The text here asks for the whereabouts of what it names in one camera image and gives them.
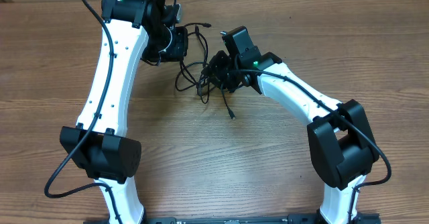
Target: wooden table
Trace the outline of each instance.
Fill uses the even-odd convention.
[[[393,166],[363,189],[359,210],[384,223],[429,222],[429,0],[180,0],[184,22],[206,21],[210,58],[219,32],[248,27],[303,80],[341,101],[356,99]],[[107,218],[99,189],[60,200],[44,185],[66,156],[93,81],[101,27],[81,2],[0,4],[0,222],[82,223]],[[200,60],[192,39],[187,62]],[[314,213],[323,195],[306,128],[253,89],[216,91],[203,105],[174,90],[176,63],[141,64],[128,136],[142,144],[136,175],[150,217],[250,217]],[[383,178],[382,161],[368,180]],[[90,183],[67,165],[52,186]]]

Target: cable plug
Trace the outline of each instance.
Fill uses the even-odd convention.
[[[231,117],[232,120],[235,120],[234,112],[229,107],[228,107],[228,114],[229,114],[229,117]]]

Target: white arm segment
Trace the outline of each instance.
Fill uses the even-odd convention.
[[[111,128],[115,130],[117,136],[125,137],[127,134],[129,97],[140,57],[149,41],[149,36],[143,26],[136,29],[131,25],[131,22],[116,19],[106,24],[112,36],[117,57],[113,61],[112,78],[101,109],[101,118],[93,129],[95,132],[105,133],[106,129]],[[95,72],[93,87],[77,121],[77,123],[83,123],[83,129],[88,129],[99,105],[109,69],[109,52],[109,42],[103,30],[99,64]]]
[[[349,221],[349,208],[353,187],[363,183],[366,176],[359,176],[350,182],[344,190],[324,185],[323,203],[320,207],[320,214],[329,224],[347,224]],[[359,193],[356,193],[355,202],[352,209],[352,220],[357,215],[356,204]]]
[[[109,90],[101,109],[101,118],[97,121],[93,131],[105,133],[107,128],[111,128],[115,130],[115,135],[125,137],[127,135],[128,102],[133,88],[135,72],[139,65],[140,57],[147,47],[149,36],[143,26],[136,29],[131,27],[131,22],[113,19],[106,26],[112,36],[113,47],[117,57],[113,61],[113,73]],[[93,87],[77,121],[77,123],[83,123],[83,129],[88,129],[99,104],[109,69],[109,52],[109,42],[103,30],[101,53]],[[144,208],[139,202],[134,177],[128,178],[125,184],[118,184],[114,180],[102,178],[95,182],[105,182],[112,187],[116,206],[124,224],[141,223]],[[105,192],[104,187],[101,187],[101,190],[110,212],[109,223],[119,223],[115,219],[109,193]]]
[[[266,68],[264,71],[289,77],[333,110],[337,109],[337,104],[341,103],[340,101],[331,99],[330,97],[327,97],[313,89],[310,85],[292,73],[284,63],[274,64],[269,68]],[[316,116],[324,117],[329,114],[327,110],[318,106],[317,103],[290,82],[284,82],[282,79],[267,74],[258,76],[257,80],[262,94],[278,101],[305,126],[312,123]]]
[[[340,101],[331,99],[330,97],[327,97],[313,89],[310,85],[299,79],[284,63],[274,64],[269,68],[266,68],[264,71],[289,77],[333,110],[338,109],[337,104],[341,103]],[[329,114],[327,110],[318,106],[317,103],[290,82],[284,82],[282,79],[274,76],[262,74],[258,77],[258,83],[262,94],[278,101],[305,126],[312,123],[316,116],[324,117]],[[344,190],[331,188],[325,184],[324,200],[320,208],[320,213],[329,224],[347,223],[353,187],[361,184],[364,179],[365,176],[360,176],[354,179],[354,181],[350,182],[349,186]],[[352,211],[354,217],[357,214],[356,203],[357,195]]]

